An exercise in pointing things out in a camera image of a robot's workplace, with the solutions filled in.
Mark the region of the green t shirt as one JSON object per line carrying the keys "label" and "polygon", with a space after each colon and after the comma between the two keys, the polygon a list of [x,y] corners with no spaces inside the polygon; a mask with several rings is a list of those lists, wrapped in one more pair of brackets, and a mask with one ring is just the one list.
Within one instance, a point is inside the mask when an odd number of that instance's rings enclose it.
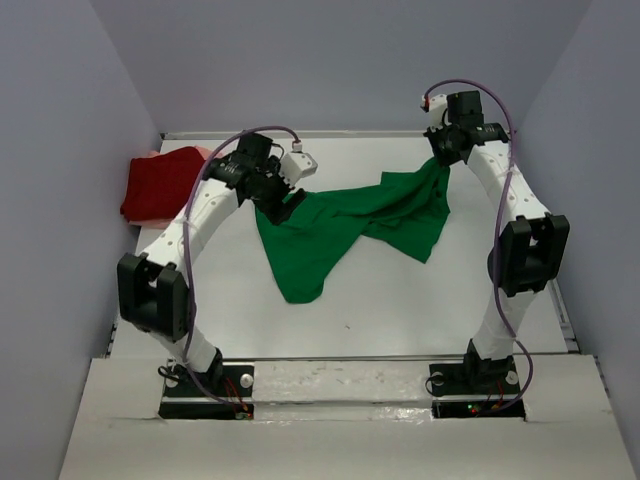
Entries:
{"label": "green t shirt", "polygon": [[383,172],[375,185],[310,192],[276,226],[255,213],[273,278],[290,304],[318,299],[334,267],[361,237],[425,263],[450,214],[451,169],[434,158],[414,172]]}

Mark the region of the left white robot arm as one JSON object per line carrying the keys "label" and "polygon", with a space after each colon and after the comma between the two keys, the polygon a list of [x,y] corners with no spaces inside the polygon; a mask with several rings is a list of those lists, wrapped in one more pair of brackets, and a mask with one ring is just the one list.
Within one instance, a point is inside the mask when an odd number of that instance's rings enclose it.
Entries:
{"label": "left white robot arm", "polygon": [[250,201],[273,225],[288,220],[305,199],[297,188],[316,162],[299,136],[273,154],[267,128],[244,130],[217,147],[196,176],[186,204],[159,237],[117,265],[119,315],[158,341],[187,371],[195,392],[215,392],[223,377],[221,351],[196,326],[193,267],[216,230]]}

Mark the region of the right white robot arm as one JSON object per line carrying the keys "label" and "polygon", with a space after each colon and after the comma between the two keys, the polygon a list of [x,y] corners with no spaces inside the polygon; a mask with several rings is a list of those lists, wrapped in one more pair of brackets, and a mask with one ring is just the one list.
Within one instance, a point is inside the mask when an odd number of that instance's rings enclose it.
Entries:
{"label": "right white robot arm", "polygon": [[487,259],[492,294],[484,318],[461,362],[431,365],[426,388],[436,397],[518,396],[518,331],[536,296],[558,275],[569,221],[533,193],[513,158],[510,136],[485,121],[478,91],[426,95],[421,107],[435,159],[442,166],[464,163],[496,209]]}

